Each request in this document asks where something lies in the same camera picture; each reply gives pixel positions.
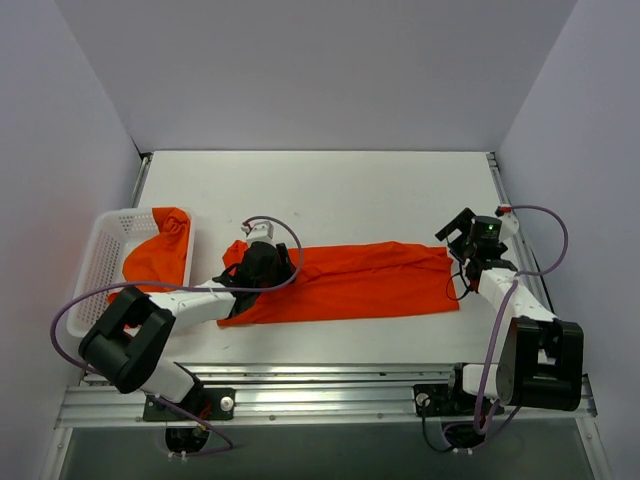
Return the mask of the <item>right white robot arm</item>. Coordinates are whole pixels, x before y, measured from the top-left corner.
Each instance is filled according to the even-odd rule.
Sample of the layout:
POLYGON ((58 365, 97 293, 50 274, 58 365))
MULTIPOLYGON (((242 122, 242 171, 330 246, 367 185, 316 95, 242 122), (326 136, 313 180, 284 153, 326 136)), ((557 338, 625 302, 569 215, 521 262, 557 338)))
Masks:
POLYGON ((558 411, 581 401, 583 330, 538 301, 524 283, 527 272, 506 259, 506 242, 519 231, 515 210, 500 205, 483 216, 465 208, 436 234, 458 262, 466 291, 496 312, 484 360, 455 366, 443 390, 455 412, 479 400, 558 411))

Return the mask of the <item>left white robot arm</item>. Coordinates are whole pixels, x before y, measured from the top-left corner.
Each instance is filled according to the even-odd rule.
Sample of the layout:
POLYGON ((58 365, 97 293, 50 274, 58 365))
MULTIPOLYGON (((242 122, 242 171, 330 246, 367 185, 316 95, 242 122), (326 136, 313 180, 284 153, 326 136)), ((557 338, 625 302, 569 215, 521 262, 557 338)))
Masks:
POLYGON ((238 264, 203 283, 202 292, 146 294, 126 287, 81 340, 79 354, 119 392, 141 390, 162 397, 177 418, 190 419, 200 411, 205 394, 195 375, 167 358, 171 333, 239 316, 254 307, 264 289, 293 276, 284 244, 255 241, 238 264))

